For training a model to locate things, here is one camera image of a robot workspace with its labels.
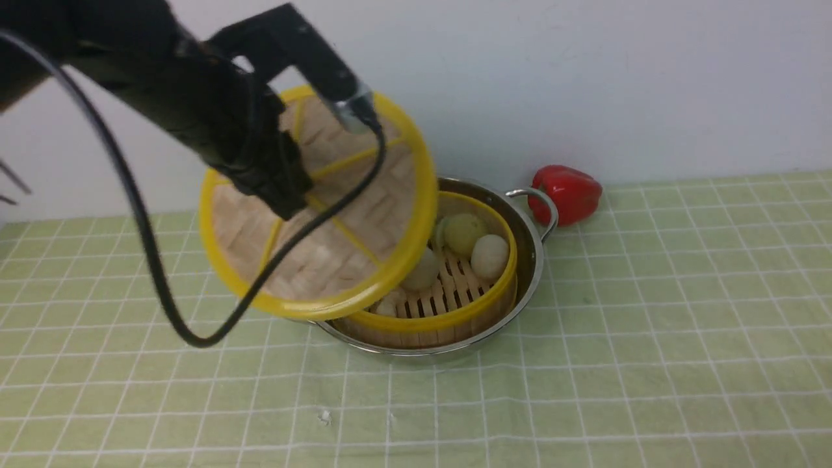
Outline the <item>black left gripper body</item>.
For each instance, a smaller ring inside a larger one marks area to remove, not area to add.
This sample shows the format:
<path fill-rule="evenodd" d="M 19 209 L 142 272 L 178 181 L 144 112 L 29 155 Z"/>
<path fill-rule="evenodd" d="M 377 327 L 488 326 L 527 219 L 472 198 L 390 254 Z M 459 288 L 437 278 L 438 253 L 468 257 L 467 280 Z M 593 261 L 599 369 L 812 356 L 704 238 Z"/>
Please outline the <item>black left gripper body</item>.
<path fill-rule="evenodd" d="M 248 72 L 239 72 L 242 95 L 232 103 L 242 104 L 241 136 L 231 137 L 226 125 L 216 162 L 208 162 L 246 196 L 263 202 L 271 213 L 291 219 L 306 207 L 303 195 L 311 189 L 310 176 L 300 162 L 300 148 L 281 128 L 287 107 L 273 89 Z"/>

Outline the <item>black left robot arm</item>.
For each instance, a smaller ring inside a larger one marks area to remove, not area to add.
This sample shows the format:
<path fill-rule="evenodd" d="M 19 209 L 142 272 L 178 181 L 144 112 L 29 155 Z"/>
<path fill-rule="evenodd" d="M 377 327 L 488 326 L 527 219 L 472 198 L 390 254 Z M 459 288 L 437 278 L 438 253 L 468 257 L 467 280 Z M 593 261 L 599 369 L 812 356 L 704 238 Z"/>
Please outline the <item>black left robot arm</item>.
<path fill-rule="evenodd" d="M 2 29 L 71 66 L 288 219 L 310 178 L 265 78 L 190 34 L 166 1 L 3 1 Z"/>

